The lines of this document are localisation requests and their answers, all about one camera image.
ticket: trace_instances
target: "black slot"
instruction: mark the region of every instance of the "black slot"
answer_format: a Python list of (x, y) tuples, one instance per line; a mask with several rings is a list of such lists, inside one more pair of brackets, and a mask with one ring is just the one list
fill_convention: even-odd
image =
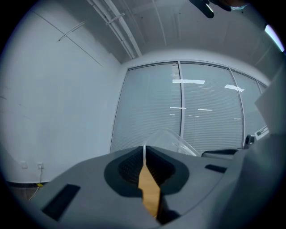
[(205, 168), (208, 170), (219, 172), (219, 173), (225, 173), (225, 171), (227, 170), (225, 167), (221, 167), (217, 165), (206, 165)]
[(68, 208), (72, 199), (76, 196), (80, 187), (77, 185), (66, 185), (42, 210), (43, 213), (58, 221), (64, 211)]

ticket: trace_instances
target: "window blinds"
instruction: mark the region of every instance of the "window blinds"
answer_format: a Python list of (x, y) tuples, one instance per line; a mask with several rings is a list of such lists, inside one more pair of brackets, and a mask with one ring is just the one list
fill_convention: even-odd
[(256, 131), (266, 126), (260, 112), (254, 103), (261, 94), (256, 80), (253, 80), (237, 72), (233, 72), (233, 76), (236, 79), (237, 86), (242, 89), (240, 95), (245, 115), (245, 138), (246, 135), (254, 135)]
[(141, 146), (157, 130), (180, 134), (181, 86), (178, 64), (127, 72), (116, 113), (111, 152)]
[(184, 139), (199, 153), (242, 146), (239, 95), (229, 70), (181, 64), (185, 92)]

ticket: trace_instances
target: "white wall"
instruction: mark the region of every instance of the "white wall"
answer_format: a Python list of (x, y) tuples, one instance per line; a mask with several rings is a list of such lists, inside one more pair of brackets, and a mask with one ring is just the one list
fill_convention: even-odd
[(11, 182), (39, 182), (37, 162), (47, 182), (109, 153), (120, 63), (94, 38), (73, 33), (59, 42), (78, 22), (63, 8), (57, 14), (71, 24), (28, 13), (1, 56), (1, 167)]

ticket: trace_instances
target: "electrical socket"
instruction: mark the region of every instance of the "electrical socket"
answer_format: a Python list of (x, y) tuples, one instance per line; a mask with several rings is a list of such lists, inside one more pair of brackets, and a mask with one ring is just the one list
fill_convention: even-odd
[(43, 162), (38, 162), (37, 165), (39, 170), (42, 170), (44, 168)]
[(28, 168), (28, 165), (27, 165), (26, 161), (20, 161), (20, 164), (21, 164), (22, 169), (27, 169)]

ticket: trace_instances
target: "fluorescent light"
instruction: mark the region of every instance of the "fluorescent light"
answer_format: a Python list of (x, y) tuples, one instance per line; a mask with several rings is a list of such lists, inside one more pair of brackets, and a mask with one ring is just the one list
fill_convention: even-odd
[(271, 28), (270, 25), (267, 25), (265, 27), (265, 32), (271, 37), (271, 39), (275, 42), (275, 44), (278, 46), (278, 48), (281, 50), (281, 52), (284, 52), (284, 47), (282, 45), (282, 42), (280, 41), (277, 34), (274, 32), (274, 30)]
[(200, 81), (200, 80), (173, 80), (173, 84), (204, 84), (205, 81)]
[(212, 111), (212, 110), (209, 110), (209, 109), (198, 109), (198, 110), (206, 110), (206, 111)]
[(209, 7), (209, 5), (208, 5), (208, 4), (206, 4), (206, 6), (211, 10), (211, 12), (213, 12), (213, 10)]
[(171, 109), (186, 109), (185, 107), (170, 107)]
[(236, 87), (236, 86), (234, 86), (234, 85), (225, 85), (224, 86), (225, 88), (229, 88), (229, 89), (234, 89), (234, 90), (236, 90), (237, 91), (237, 89), (240, 91), (240, 92), (243, 92), (244, 91), (244, 89), (241, 89), (240, 87)]

